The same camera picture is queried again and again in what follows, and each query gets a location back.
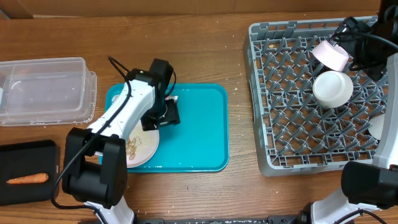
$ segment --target orange carrot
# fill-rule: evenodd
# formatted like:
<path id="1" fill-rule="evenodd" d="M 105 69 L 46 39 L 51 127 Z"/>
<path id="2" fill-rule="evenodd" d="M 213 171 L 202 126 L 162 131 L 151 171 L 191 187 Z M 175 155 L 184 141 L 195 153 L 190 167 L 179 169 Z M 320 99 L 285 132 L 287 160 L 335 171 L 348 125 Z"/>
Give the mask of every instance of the orange carrot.
<path id="1" fill-rule="evenodd" d="M 39 173 L 28 175 L 25 177 L 18 177 L 15 179 L 7 180 L 8 184 L 39 184 L 44 183 L 49 179 L 48 174 Z"/>

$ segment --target wooden tabletop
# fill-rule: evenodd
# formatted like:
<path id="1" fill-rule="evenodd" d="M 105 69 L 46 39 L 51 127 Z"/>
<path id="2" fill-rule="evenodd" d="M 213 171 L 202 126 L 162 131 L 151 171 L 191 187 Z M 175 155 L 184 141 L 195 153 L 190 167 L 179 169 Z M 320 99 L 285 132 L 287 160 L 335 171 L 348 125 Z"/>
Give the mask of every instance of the wooden tabletop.
<path id="1" fill-rule="evenodd" d="M 369 16 L 375 12 L 308 12 L 218 16 L 140 16 L 0 21 L 0 61 L 83 57 L 98 76 L 95 117 L 107 90 L 123 80 L 112 55 L 128 68 L 149 69 L 168 60 L 180 83 L 219 83 L 228 92 L 229 163 L 219 173 L 129 174 L 125 198 L 139 218 L 243 218 L 297 214 L 308 202 L 340 186 L 341 172 L 264 177 L 258 169 L 252 108 L 242 46 L 255 22 Z M 65 150 L 76 125 L 0 127 L 0 144 L 52 139 Z M 77 127 L 85 128 L 87 124 Z M 76 205 L 72 196 L 57 201 Z M 377 212 L 398 223 L 398 208 Z M 76 223 L 95 219 L 88 210 L 59 210 L 49 201 L 0 207 L 0 223 Z M 358 223 L 375 223 L 365 216 Z"/>

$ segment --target transparent container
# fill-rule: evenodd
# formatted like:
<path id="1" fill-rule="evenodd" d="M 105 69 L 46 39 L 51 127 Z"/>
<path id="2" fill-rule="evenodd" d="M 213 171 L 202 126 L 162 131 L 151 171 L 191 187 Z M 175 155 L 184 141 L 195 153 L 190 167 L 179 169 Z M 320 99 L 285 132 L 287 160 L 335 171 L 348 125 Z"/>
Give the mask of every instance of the transparent container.
<path id="1" fill-rule="evenodd" d="M 0 62 L 0 125 L 90 122 L 96 92 L 82 58 Z"/>

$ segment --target gray dish rack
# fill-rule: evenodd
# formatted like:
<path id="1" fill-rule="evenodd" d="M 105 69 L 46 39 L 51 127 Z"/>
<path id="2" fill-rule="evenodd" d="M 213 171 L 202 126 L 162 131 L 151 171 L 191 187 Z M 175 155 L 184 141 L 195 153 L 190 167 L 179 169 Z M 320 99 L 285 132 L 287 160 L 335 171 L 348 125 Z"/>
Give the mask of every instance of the gray dish rack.
<path id="1" fill-rule="evenodd" d="M 370 26 L 376 16 L 358 17 Z M 254 110 L 254 137 L 260 171 L 266 176 L 316 174 L 342 169 L 348 161 L 370 164 L 378 140 L 367 129 L 383 114 L 387 75 L 378 82 L 362 71 L 343 72 L 354 92 L 343 106 L 325 109 L 312 84 L 326 68 L 312 49 L 344 19 L 252 24 L 243 45 Z"/>

